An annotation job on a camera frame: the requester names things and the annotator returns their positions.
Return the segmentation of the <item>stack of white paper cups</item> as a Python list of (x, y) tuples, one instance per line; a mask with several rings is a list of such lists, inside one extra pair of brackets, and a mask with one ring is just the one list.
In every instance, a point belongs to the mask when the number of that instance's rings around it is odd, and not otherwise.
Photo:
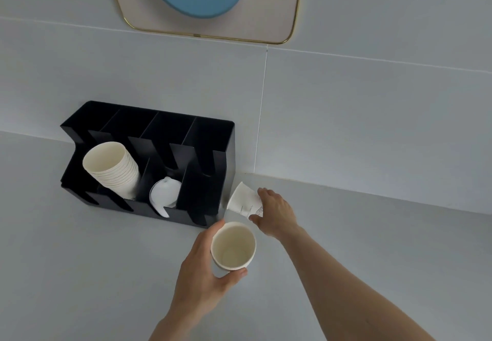
[(119, 142), (106, 142), (90, 149), (82, 165), (102, 186), (123, 199), (134, 200), (141, 179), (137, 162)]

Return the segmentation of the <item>printed white paper cup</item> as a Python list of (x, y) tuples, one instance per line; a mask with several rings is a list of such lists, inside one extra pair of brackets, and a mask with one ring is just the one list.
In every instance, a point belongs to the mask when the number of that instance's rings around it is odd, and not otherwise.
[(249, 218), (253, 214), (263, 217), (261, 198), (257, 194), (257, 191), (249, 188), (243, 182), (240, 182), (232, 193), (226, 209), (246, 218)]

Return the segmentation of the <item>black cup organizer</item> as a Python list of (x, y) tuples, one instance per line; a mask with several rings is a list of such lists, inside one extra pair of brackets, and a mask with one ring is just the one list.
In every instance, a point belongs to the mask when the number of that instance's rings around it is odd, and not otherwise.
[[(60, 185), (87, 205), (208, 228), (223, 219), (236, 171), (235, 124), (180, 113), (88, 101), (61, 124), (75, 152)], [(115, 141), (135, 159), (141, 175), (136, 197), (124, 199), (83, 170), (83, 157)], [(152, 186), (169, 176), (181, 182), (177, 204), (161, 216)]]

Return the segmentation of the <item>person's left forearm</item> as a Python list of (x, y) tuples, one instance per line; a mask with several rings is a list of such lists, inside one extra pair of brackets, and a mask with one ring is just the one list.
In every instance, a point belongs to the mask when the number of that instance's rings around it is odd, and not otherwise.
[(148, 341), (183, 341), (208, 311), (196, 308), (172, 307), (153, 330)]

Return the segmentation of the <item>beige gold-rimmed wall panel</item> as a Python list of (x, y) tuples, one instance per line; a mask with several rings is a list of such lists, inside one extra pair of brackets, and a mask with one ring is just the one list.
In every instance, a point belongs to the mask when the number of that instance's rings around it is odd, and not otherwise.
[(194, 19), (163, 0), (115, 0), (123, 20), (133, 29), (198, 38), (280, 45), (296, 25), (300, 0), (239, 0), (212, 19)]

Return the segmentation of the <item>plain white paper cup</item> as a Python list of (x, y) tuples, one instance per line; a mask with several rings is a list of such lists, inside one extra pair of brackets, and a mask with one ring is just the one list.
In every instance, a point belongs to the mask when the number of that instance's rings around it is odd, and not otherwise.
[(211, 255), (215, 264), (227, 272), (247, 268), (257, 248), (254, 233), (244, 223), (226, 222), (215, 233), (211, 244)]

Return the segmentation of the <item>white plastic cup lid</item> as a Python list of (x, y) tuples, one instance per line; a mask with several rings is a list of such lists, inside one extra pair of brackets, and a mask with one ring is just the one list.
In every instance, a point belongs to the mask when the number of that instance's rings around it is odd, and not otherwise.
[(165, 177), (152, 186), (149, 193), (149, 201), (161, 217), (165, 219), (170, 218), (167, 209), (176, 207), (181, 184), (176, 179)]

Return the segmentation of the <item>person's right hand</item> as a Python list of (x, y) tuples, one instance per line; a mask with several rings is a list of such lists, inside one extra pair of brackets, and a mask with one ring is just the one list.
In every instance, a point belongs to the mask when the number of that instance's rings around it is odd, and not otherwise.
[(281, 195), (266, 188), (259, 188), (257, 194), (262, 200), (263, 217), (267, 219), (267, 226), (258, 227), (262, 233), (283, 243), (303, 231), (292, 207)]

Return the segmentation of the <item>person's left hand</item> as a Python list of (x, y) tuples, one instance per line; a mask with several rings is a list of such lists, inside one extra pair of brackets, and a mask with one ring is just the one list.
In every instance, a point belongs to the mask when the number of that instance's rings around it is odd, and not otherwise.
[(213, 310), (224, 295), (216, 292), (216, 278), (212, 272), (212, 239), (224, 226), (220, 220), (198, 234), (185, 260), (181, 264), (176, 281), (172, 307), (196, 308), (199, 311)]

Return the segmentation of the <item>person's right forearm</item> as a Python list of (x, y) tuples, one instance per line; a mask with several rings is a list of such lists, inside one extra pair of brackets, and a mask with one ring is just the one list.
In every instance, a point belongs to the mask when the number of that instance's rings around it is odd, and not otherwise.
[(299, 275), (327, 341), (435, 341), (303, 228), (287, 228), (277, 239)]

